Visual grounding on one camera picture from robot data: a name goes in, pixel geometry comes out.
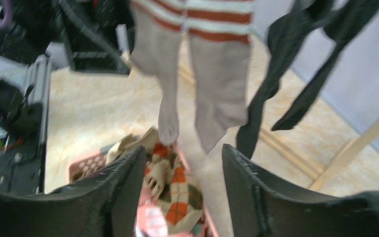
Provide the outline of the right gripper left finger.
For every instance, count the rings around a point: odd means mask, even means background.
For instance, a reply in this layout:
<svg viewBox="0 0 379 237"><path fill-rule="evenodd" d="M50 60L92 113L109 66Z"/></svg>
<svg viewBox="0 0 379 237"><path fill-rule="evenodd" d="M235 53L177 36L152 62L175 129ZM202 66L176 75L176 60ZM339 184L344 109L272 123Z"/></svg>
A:
<svg viewBox="0 0 379 237"><path fill-rule="evenodd" d="M130 237L146 165L137 146L49 194L0 193L0 237Z"/></svg>

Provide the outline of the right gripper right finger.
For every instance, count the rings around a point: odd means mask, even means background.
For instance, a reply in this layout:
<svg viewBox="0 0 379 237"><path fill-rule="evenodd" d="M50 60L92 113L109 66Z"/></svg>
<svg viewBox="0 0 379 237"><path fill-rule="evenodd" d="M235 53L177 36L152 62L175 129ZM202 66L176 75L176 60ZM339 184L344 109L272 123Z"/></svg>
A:
<svg viewBox="0 0 379 237"><path fill-rule="evenodd" d="M223 171L236 237L379 237L379 191L334 197L252 163L229 144Z"/></svg>

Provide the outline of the argyle patterned sock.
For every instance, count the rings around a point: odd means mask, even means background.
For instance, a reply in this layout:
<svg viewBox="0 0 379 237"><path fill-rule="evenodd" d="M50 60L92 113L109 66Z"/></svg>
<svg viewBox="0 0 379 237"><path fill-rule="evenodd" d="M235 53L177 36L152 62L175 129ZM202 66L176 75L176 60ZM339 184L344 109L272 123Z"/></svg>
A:
<svg viewBox="0 0 379 237"><path fill-rule="evenodd" d="M108 151L107 163L139 145L145 147L147 161L138 207L146 200L159 206L169 237L207 236L201 187L179 155L160 143L156 128L140 138L134 134L124 137Z"/></svg>

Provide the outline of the black sock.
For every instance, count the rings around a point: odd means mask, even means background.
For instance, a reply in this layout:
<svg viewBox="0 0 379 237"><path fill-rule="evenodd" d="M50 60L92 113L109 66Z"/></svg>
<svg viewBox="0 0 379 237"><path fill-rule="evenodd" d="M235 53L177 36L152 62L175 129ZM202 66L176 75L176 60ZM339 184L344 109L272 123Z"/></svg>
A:
<svg viewBox="0 0 379 237"><path fill-rule="evenodd" d="M265 79L248 107L248 122L240 127L236 148L251 158L263 120L265 101L279 90L279 81L293 63L308 34L330 20L332 0L296 0L291 10L268 28L266 43L270 61Z"/></svg>
<svg viewBox="0 0 379 237"><path fill-rule="evenodd" d="M349 0L339 9L328 9L323 12L323 19L317 22L318 28L335 46L328 59L315 73L303 91L293 101L291 107L271 128L272 131L291 130L307 114L317 100L339 55L344 48L363 30L379 11L379 0Z"/></svg>

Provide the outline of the grey orange striped sock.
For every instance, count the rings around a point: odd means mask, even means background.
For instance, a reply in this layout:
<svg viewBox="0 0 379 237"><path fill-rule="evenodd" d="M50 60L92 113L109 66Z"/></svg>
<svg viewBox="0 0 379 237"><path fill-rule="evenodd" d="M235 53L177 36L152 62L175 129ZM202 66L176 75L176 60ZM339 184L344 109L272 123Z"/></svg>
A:
<svg viewBox="0 0 379 237"><path fill-rule="evenodd" d="M227 129L247 122L251 0L189 0L187 28L196 81L195 129L210 152Z"/></svg>

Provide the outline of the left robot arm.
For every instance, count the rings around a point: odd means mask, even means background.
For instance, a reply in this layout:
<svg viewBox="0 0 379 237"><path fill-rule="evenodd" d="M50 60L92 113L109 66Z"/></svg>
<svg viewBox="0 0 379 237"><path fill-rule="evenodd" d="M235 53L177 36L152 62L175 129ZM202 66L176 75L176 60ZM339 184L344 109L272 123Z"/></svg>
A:
<svg viewBox="0 0 379 237"><path fill-rule="evenodd" d="M120 25L134 41L128 0L0 0L0 57L30 66L55 42L75 72L128 75L118 46Z"/></svg>

